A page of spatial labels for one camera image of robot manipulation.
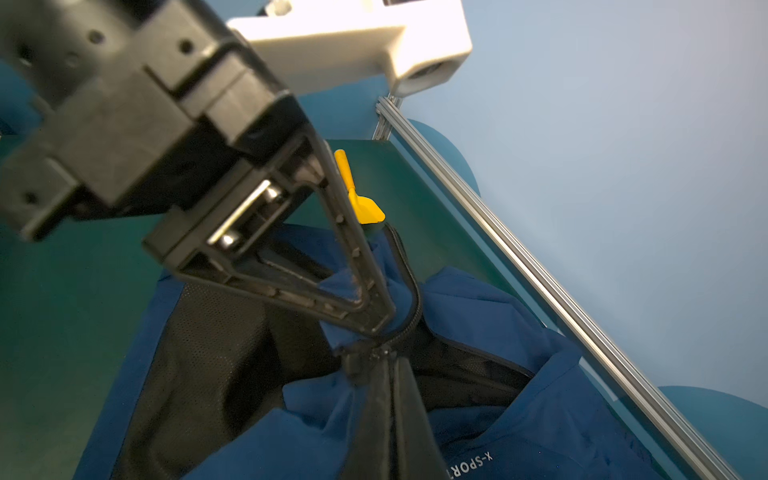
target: metal extrusion bar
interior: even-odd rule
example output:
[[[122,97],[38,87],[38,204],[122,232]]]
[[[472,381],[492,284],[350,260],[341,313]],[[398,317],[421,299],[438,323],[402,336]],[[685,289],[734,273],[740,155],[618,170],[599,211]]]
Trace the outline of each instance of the metal extrusion bar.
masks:
[[[402,106],[402,97],[396,97],[393,94],[387,95],[387,98],[397,107]],[[373,137],[371,140],[389,140],[389,135],[392,133],[392,124],[390,124],[381,114],[379,114],[379,123],[376,124],[376,129],[373,131]]]
[[[707,480],[738,480],[740,476],[671,402],[627,358],[552,275],[485,206],[481,198],[405,118],[388,98],[379,98],[376,112],[386,119],[477,222],[496,246],[534,286],[582,344],[600,361],[629,397],[656,425],[698,475]]]

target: yellow scoop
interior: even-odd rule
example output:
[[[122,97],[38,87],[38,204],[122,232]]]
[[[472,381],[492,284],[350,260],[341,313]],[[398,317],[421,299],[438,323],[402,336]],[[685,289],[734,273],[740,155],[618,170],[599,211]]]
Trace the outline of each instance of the yellow scoop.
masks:
[[[344,150],[337,150],[333,154],[336,157],[336,164],[339,165],[341,178],[349,192],[349,202],[357,215],[357,221],[360,223],[378,223],[384,221],[384,212],[376,205],[376,202],[370,198],[358,197],[355,192],[355,182],[352,180],[352,171],[349,169],[349,161],[346,159]]]

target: blue wall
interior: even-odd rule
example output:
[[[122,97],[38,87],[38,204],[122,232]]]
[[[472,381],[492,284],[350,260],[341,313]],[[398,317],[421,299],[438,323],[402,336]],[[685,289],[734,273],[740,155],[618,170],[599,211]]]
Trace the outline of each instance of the blue wall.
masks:
[[[768,4],[465,11],[472,55],[404,112],[652,381],[768,406]]]

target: blue jacket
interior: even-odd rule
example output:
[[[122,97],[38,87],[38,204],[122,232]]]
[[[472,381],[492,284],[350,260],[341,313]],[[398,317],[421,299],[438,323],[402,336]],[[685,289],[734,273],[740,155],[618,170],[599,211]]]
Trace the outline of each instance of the blue jacket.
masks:
[[[285,226],[280,235],[336,272],[321,283],[322,288],[345,294],[349,274],[344,270],[345,261],[333,235],[293,226]],[[384,236],[379,234],[370,243],[397,306],[398,315],[389,327],[394,330],[405,320],[412,295]],[[519,300],[450,267],[427,280],[421,290],[424,320],[435,336],[490,353],[535,374],[509,407],[436,409],[429,413],[448,466],[448,478],[659,478],[651,468],[650,455],[612,416],[581,371],[581,354],[576,346],[554,330],[544,328]],[[156,305],[150,310],[167,309],[157,297],[154,302]],[[323,331],[332,347],[359,338],[325,324]],[[134,389],[136,385],[140,390],[141,383],[134,379]],[[107,414],[110,402],[114,401],[114,390],[105,406]],[[269,412],[185,478],[335,478],[353,439],[366,389],[350,385],[343,372],[336,372],[287,384],[283,397],[285,409]],[[121,401],[126,403],[125,396]],[[101,462],[102,472],[107,471],[113,454],[114,464],[119,446],[105,452],[109,449],[108,437],[121,439],[119,435],[121,431],[124,435],[124,430],[120,425],[127,428],[130,415],[125,420],[112,411],[108,417],[100,418],[78,472],[83,470],[84,463],[83,472],[99,471],[88,469],[88,465],[94,466],[89,455],[107,456]],[[101,425],[100,429],[104,421],[113,428]]]

